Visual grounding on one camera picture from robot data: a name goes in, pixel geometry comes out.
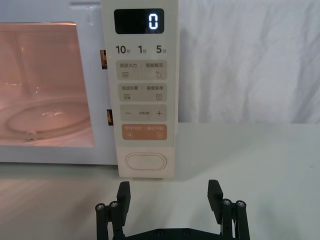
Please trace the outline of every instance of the printed icon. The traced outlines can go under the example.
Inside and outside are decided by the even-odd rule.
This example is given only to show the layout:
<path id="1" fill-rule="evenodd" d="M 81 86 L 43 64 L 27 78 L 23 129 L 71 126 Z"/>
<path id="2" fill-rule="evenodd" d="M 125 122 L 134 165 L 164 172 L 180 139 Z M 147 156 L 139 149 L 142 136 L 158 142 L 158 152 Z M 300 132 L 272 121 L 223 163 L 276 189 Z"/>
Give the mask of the printed icon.
<path id="1" fill-rule="evenodd" d="M 123 71 L 121 72 L 121 75 L 124 79 L 128 78 L 129 77 L 129 72 L 128 71 Z"/>
<path id="2" fill-rule="evenodd" d="M 131 95 L 130 94 L 124 94 L 123 95 L 123 99 L 124 100 L 130 100 L 131 99 Z"/>
<path id="3" fill-rule="evenodd" d="M 162 78 L 161 72 L 156 71 L 156 77 L 157 77 L 158 79 Z"/>
<path id="4" fill-rule="evenodd" d="M 164 134 L 163 134 L 162 132 L 157 132 L 157 133 L 155 134 L 155 137 L 156 137 L 157 139 L 162 139 L 162 138 L 164 137 Z"/>

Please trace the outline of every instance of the screw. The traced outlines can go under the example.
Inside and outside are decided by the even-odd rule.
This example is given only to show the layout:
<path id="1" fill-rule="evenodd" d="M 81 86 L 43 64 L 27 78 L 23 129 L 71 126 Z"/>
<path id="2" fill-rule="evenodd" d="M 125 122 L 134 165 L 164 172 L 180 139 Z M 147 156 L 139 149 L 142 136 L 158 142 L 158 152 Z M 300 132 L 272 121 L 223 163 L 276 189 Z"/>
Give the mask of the screw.
<path id="1" fill-rule="evenodd" d="M 158 237 L 162 237 L 165 234 L 165 232 L 162 229 L 159 229 L 158 231 L 156 231 L 156 235 Z"/>
<path id="2" fill-rule="evenodd" d="M 118 203 L 117 202 L 113 202 L 113 203 L 111 203 L 111 205 L 110 205 L 112 208 L 115 208 L 116 206 L 118 206 Z"/>
<path id="3" fill-rule="evenodd" d="M 97 207 L 96 207 L 96 209 L 97 210 L 101 210 L 101 209 L 103 209 L 105 206 L 103 206 L 102 204 L 100 204 L 100 205 L 98 205 Z"/>
<path id="4" fill-rule="evenodd" d="M 246 204 L 243 201 L 238 201 L 237 204 L 238 204 L 239 207 L 246 206 Z"/>
<path id="5" fill-rule="evenodd" d="M 190 233 L 190 230 L 189 230 L 189 229 L 183 230 L 183 235 L 189 236 L 190 234 L 191 234 L 191 233 Z"/>
<path id="6" fill-rule="evenodd" d="M 229 201 L 229 200 L 224 200 L 223 203 L 224 203 L 225 205 L 230 205 L 230 201 Z"/>

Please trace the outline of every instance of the number 0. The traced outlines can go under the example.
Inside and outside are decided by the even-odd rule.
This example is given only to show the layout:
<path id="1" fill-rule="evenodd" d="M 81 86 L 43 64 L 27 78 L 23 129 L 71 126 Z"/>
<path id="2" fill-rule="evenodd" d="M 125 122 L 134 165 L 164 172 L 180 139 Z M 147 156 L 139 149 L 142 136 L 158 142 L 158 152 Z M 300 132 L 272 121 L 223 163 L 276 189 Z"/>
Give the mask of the number 0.
<path id="1" fill-rule="evenodd" d="M 151 13 L 149 15 L 149 28 L 155 30 L 158 28 L 158 15 L 155 13 Z"/>

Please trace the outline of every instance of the orange button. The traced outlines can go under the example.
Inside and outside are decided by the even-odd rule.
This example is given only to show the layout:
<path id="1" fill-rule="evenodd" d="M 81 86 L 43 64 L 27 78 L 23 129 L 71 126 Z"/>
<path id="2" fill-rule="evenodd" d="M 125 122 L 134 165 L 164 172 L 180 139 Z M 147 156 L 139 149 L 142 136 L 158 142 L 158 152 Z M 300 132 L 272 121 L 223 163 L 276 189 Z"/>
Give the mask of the orange button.
<path id="1" fill-rule="evenodd" d="M 123 124 L 122 137 L 125 140 L 166 140 L 165 124 Z"/>

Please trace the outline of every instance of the oval button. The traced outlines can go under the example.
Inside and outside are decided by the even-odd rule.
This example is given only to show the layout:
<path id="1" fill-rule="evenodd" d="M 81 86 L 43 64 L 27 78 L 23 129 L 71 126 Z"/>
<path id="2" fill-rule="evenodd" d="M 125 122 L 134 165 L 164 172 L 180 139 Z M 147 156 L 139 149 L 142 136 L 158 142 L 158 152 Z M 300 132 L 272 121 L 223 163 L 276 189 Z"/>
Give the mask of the oval button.
<path id="1" fill-rule="evenodd" d="M 166 158 L 158 153 L 131 153 L 125 163 L 134 170 L 160 171 L 167 165 Z"/>

